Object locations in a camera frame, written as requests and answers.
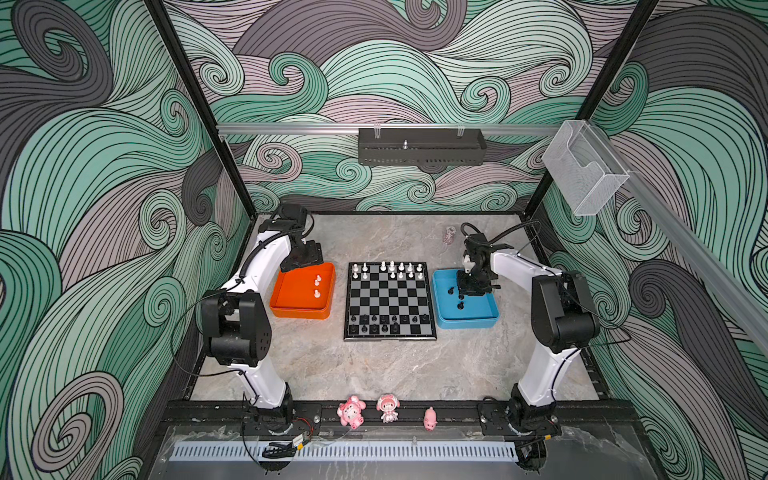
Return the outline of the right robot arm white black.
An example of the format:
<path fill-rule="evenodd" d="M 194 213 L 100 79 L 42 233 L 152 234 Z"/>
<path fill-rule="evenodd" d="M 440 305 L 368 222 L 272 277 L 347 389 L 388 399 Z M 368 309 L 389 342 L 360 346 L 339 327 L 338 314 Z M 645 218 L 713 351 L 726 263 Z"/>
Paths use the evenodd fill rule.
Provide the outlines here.
<path fill-rule="evenodd" d="M 466 248 L 462 264 L 457 282 L 465 296 L 492 292 L 492 281 L 498 277 L 530 294 L 536 345 L 525 373 L 513 387 L 509 417 L 518 428 L 551 424 L 557 387 L 575 357 L 600 331 L 586 278 L 530 260 L 511 248 Z"/>

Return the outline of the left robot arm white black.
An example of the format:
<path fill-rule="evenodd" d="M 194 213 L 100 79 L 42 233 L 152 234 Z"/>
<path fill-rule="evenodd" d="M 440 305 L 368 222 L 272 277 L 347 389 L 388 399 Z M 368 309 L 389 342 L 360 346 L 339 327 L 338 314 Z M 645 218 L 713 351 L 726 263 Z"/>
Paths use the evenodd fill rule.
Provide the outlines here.
<path fill-rule="evenodd" d="M 321 245 L 307 238 L 313 228 L 306 207 L 279 205 L 259 226 L 239 270 L 199 304 L 205 354 L 237 375 L 253 415 L 275 425 L 291 423 L 294 407 L 288 383 L 268 357 L 272 326 L 262 294 L 279 273 L 323 262 Z"/>

